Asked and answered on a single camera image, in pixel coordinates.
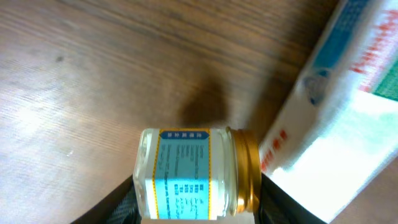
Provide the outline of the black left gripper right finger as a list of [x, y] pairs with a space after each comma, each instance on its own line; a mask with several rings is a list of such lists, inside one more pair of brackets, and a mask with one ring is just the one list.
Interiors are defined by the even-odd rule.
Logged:
[[255, 224], [326, 224], [262, 174], [261, 199]]

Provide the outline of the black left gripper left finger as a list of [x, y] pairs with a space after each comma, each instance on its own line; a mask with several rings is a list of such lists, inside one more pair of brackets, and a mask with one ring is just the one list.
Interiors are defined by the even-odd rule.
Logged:
[[139, 224], [139, 208], [132, 176], [72, 223]]

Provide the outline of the small jar gold lid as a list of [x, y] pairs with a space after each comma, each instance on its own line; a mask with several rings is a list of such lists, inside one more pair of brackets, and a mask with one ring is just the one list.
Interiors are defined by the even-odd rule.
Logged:
[[261, 176], [250, 130], [149, 128], [141, 133], [132, 180], [142, 218], [217, 220], [256, 212]]

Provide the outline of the white green Panadol box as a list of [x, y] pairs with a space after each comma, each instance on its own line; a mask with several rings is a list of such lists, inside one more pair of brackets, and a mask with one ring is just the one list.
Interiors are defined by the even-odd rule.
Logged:
[[396, 158], [397, 0], [338, 3], [259, 155], [326, 223]]

